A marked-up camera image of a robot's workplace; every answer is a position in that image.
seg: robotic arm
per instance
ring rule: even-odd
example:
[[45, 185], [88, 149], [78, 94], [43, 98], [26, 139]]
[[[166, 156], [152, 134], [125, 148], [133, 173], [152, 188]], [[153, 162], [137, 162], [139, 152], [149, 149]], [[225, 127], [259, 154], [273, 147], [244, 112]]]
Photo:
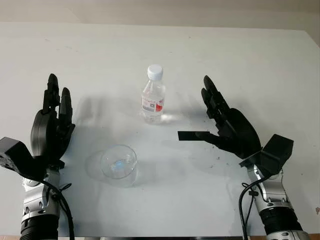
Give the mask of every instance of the robotic arm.
[[31, 130], [34, 156], [21, 141], [9, 137], [0, 140], [0, 166], [24, 177], [21, 240], [57, 240], [60, 206], [68, 218], [70, 239], [75, 239], [71, 211], [61, 193], [67, 187], [59, 189], [59, 170], [65, 166], [60, 158], [75, 129], [71, 119], [70, 92], [64, 88], [60, 102], [58, 79], [51, 74], [44, 91], [43, 108], [36, 114]]
[[229, 108], [208, 76], [204, 77], [204, 86], [201, 90], [202, 98], [207, 106], [207, 115], [216, 122], [218, 136], [209, 132], [196, 132], [195, 135], [241, 158], [243, 161], [240, 166], [247, 168], [252, 181], [239, 198], [244, 239], [247, 240], [248, 235], [242, 198], [250, 190], [249, 194], [254, 197], [264, 224], [267, 240], [308, 240], [309, 235], [299, 224], [282, 184], [282, 167], [292, 154], [294, 141], [274, 134], [262, 148], [253, 126], [239, 110]]

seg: red label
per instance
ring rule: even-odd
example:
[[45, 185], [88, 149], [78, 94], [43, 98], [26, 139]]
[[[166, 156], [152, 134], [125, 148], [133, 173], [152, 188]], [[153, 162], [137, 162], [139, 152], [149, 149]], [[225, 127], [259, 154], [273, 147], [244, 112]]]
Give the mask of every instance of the red label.
[[161, 110], [162, 110], [162, 106], [157, 104], [157, 105], [155, 106], [155, 111], [156, 111], [156, 112], [160, 112]]

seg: silver robotic arm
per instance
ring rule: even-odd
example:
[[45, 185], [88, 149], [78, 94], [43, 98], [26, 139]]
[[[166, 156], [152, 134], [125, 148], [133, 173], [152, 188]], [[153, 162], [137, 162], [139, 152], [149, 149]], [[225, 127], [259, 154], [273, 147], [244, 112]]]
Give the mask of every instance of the silver robotic arm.
[[[256, 165], [248, 168], [251, 182], [264, 176]], [[254, 203], [264, 224], [267, 240], [309, 240], [307, 232], [302, 230], [297, 216], [284, 189], [281, 171], [252, 187], [255, 192]]]

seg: bottle label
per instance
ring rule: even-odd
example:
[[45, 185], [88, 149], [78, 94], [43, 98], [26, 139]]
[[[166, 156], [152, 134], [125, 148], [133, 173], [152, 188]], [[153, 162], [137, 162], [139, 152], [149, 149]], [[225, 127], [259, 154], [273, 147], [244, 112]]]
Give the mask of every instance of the bottle label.
[[158, 112], [161, 112], [164, 107], [164, 99], [161, 99], [160, 101], [155, 101], [144, 96], [141, 99], [142, 99], [142, 108], [145, 111], [158, 113]]

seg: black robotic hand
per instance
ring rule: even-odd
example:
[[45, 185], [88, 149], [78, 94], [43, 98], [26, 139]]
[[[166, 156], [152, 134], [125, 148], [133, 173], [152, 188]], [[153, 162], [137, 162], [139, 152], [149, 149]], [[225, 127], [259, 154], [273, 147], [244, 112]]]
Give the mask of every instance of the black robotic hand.
[[206, 113], [210, 119], [215, 120], [219, 136], [209, 132], [196, 132], [196, 136], [241, 159], [259, 152], [262, 149], [260, 140], [250, 122], [239, 110], [229, 108], [208, 76], [203, 81], [205, 88], [201, 90], [201, 94], [207, 106]]

